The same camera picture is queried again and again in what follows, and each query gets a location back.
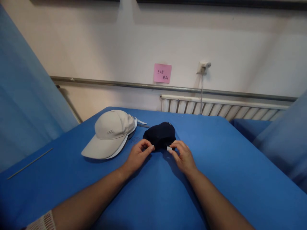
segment white cable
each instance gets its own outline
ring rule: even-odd
[[[202,74],[201,75],[201,115],[202,115],[202,88],[203,88],[202,81],[203,81],[203,78],[204,78],[204,75]]]

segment wall outlet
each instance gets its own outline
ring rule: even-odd
[[[209,67],[211,66],[211,62],[202,62],[198,63],[197,74],[206,75]]]

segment cap brim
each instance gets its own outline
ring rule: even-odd
[[[82,155],[94,159],[106,159],[114,153],[120,152],[122,143],[125,144],[128,135],[111,140],[101,140],[96,135],[82,151]]]
[[[120,151],[123,149],[123,147],[125,146],[126,142],[127,142],[127,139],[128,139],[128,136],[126,136],[126,138],[124,139],[124,141],[122,142],[122,144],[120,145],[120,147],[117,149],[117,151],[115,153],[113,153],[111,156],[107,157],[107,158],[104,158],[105,160],[106,159],[111,159],[113,157],[115,157],[117,154],[120,153]]]

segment black baseball cap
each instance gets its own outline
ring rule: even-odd
[[[175,140],[175,128],[169,122],[162,122],[145,131],[143,138],[149,140],[155,149],[167,149]]]

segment blue curtain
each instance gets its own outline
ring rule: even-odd
[[[1,5],[0,71],[0,171],[3,171],[78,123]]]
[[[253,144],[307,193],[307,91]]]

